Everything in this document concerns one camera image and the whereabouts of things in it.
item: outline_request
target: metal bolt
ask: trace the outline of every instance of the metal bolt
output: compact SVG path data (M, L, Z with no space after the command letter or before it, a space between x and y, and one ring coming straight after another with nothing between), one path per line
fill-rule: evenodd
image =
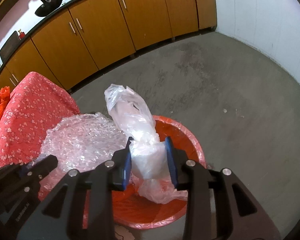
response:
M106 161L105 166L108 167L108 168L113 167L114 166L114 161Z
M195 161L193 161L193 160L187 160L186 164L187 164L187 166L193 167L193 166L195 166Z
M225 168L225 169L222 170L222 173L223 173L224 175L229 176L229 175L231 174L231 170Z
M74 177L78 174L78 171L75 170L75 169L69 170L68 174L69 174L70 177Z

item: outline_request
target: blue gripper pad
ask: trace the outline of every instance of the blue gripper pad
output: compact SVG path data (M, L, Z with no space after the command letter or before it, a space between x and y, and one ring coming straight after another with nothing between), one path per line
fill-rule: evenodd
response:
M189 188L190 178L189 175L183 171L183 166L186 164L188 156L184 150L176 149L173 146L170 137L165 139L165 146L171 182L177 190L187 190Z
M130 154L130 150L129 150L127 157L126 157L126 161L124 163L124 168L123 168L122 187L124 190L126 190L128 184L129 184L130 174L131 174L131 154Z
M111 158L115 163L115 168L112 172L113 190L124 191L129 184L131 174L131 154L129 145L132 140L133 138L129 137L126 147L115 151Z
M171 177L171 182L175 188L178 186L178 176L177 176L177 168L174 161L174 151L175 148L173 146L172 140L170 136L167 136L164 140L166 150L167 150L167 160L168 160L168 168Z

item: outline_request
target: cabinet handle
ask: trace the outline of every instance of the cabinet handle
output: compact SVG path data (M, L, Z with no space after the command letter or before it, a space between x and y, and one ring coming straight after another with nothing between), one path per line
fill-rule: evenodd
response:
M78 18L76 18L76 20L77 20L77 23L79 24L80 29L82 30L82 27L81 27L81 24L80 24Z
M12 84L14 85L14 87L16 87L16 84L12 81L12 79L11 78L9 78L9 79L12 82Z
M74 28L73 28L71 22L69 22L69 24L70 24L71 29L73 30L73 33L75 33L75 30L74 30Z
M14 74L12 74L12 76L17 81L17 83L19 83L18 79L16 79L16 77L14 76Z
M124 2L124 0L122 0L122 2L123 2L124 8L126 9L126 8L127 8L127 7L126 7L126 3Z

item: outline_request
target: red bucket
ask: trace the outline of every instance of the red bucket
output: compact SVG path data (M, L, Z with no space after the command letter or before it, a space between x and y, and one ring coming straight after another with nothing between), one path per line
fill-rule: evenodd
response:
M198 140L181 123L154 115L160 141L170 136L175 148L185 150L188 158L204 167L203 151ZM141 197L129 185L125 192L113 192L113 213L116 223L136 229L150 229L168 225L186 214L186 201L174 199L167 204L157 204Z

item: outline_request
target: kitchen counter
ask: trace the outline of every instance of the kitchen counter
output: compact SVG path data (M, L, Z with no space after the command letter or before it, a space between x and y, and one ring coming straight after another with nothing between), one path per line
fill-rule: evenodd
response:
M56 10L54 10L52 13L50 13L48 16L44 17L40 22L38 22L30 31L27 32L26 36L20 41L20 43L18 44L18 46L16 46L11 53L8 55L7 59L2 62L2 65L0 67L0 73L2 72L2 70L4 69L6 63L10 60L10 58L13 56L13 54L17 51L17 49L26 41L28 40L28 38L31 37L31 35L38 29L40 28L45 22L47 22L49 19L51 19L52 17L54 17L56 14L58 14L60 11L68 8L69 6L71 6L74 3L77 3L80 0L70 0L68 2L66 2L64 5L60 6L59 8L57 8Z

